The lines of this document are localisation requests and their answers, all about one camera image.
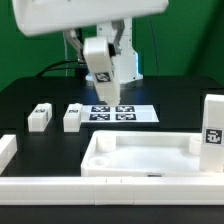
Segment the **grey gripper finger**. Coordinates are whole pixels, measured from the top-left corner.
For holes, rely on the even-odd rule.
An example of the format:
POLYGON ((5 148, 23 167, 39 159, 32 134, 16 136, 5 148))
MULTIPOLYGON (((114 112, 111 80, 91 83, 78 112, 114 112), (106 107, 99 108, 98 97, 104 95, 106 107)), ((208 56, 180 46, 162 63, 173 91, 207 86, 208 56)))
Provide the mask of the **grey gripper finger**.
POLYGON ((78 39, 76 31, 74 29, 64 31, 65 39, 70 43, 70 45, 76 50, 77 58, 79 62, 84 62, 83 56, 83 44, 78 39))
POLYGON ((125 23, 123 20, 112 21, 110 28, 114 39, 108 43, 109 55, 116 56, 117 54, 121 54, 122 48, 120 46, 120 40, 125 29, 125 23))

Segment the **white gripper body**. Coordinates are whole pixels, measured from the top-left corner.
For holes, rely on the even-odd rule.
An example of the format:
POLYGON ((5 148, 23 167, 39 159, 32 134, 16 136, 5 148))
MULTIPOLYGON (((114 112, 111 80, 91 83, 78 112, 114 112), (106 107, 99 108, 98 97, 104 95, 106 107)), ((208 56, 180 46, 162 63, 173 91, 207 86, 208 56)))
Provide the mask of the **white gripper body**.
POLYGON ((19 30, 35 36, 162 13, 169 0, 12 0, 19 30))

